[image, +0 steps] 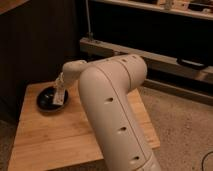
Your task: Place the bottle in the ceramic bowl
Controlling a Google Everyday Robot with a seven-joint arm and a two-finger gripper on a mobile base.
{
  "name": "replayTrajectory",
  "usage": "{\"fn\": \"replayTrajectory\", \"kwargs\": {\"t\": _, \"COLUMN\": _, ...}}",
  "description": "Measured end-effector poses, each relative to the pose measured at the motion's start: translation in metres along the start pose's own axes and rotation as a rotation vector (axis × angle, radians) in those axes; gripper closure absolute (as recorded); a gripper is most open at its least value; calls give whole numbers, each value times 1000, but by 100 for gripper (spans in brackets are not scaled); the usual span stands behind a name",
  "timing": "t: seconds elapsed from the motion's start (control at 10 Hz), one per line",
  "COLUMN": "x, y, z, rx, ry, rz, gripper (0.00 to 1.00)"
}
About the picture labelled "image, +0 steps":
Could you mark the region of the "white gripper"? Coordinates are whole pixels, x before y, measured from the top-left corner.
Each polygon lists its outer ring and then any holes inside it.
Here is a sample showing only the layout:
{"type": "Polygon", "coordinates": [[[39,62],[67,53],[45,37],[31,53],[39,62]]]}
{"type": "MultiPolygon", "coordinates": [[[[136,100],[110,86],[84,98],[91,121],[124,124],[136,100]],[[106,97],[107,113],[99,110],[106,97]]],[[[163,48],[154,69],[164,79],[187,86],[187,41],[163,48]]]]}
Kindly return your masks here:
{"type": "Polygon", "coordinates": [[[66,84],[64,82],[64,75],[60,73],[55,80],[55,95],[53,98],[53,103],[55,105],[62,105],[64,103],[64,95],[67,89],[66,84]]]}

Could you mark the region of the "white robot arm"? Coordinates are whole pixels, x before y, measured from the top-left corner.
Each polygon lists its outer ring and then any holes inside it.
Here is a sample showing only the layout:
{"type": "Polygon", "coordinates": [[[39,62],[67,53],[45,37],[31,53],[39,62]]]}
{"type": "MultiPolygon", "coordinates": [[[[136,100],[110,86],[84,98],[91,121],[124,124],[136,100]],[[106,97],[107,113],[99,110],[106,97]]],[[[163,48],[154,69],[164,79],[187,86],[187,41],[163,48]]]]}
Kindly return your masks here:
{"type": "Polygon", "coordinates": [[[55,104],[62,102],[64,89],[78,84],[81,104],[109,171],[161,171],[127,98],[146,75],[142,57],[128,54],[67,62],[56,79],[55,104]]]}

